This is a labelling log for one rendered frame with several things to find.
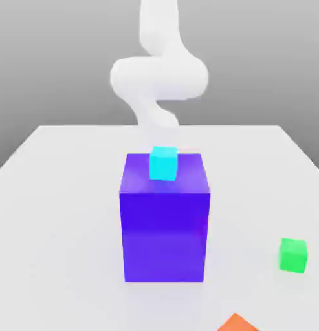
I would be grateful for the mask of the small cyan cube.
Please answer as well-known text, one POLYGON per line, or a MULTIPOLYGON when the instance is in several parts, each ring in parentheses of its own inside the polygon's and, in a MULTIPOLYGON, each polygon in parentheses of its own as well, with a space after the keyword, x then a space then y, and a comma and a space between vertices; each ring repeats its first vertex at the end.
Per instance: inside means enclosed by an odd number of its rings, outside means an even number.
POLYGON ((175 181, 177 178, 178 149, 155 146, 149 156, 151 180, 175 181))

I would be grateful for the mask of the large purple box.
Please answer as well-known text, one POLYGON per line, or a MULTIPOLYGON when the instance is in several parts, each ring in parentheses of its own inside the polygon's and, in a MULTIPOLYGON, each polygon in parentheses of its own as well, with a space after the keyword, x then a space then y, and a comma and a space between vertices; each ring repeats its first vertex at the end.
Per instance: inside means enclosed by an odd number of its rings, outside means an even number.
POLYGON ((128 154, 120 185, 127 282, 204 279, 210 188, 199 153, 179 154, 174 181, 149 177, 149 155, 128 154))

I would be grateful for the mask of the small green cube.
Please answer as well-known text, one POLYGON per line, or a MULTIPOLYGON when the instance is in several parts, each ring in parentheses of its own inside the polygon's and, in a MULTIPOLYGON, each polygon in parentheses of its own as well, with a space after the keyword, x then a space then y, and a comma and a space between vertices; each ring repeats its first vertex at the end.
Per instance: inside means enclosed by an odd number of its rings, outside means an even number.
POLYGON ((282 238, 279 248, 279 268, 283 271, 304 273, 308 260, 304 240, 282 238))

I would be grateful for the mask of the large orange box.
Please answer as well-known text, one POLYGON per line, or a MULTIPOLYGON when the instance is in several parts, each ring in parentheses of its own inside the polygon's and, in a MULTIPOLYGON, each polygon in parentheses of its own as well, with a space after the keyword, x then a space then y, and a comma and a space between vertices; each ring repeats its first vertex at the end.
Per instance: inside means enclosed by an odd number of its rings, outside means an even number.
POLYGON ((217 331, 259 331, 253 324, 239 314, 232 314, 217 331))

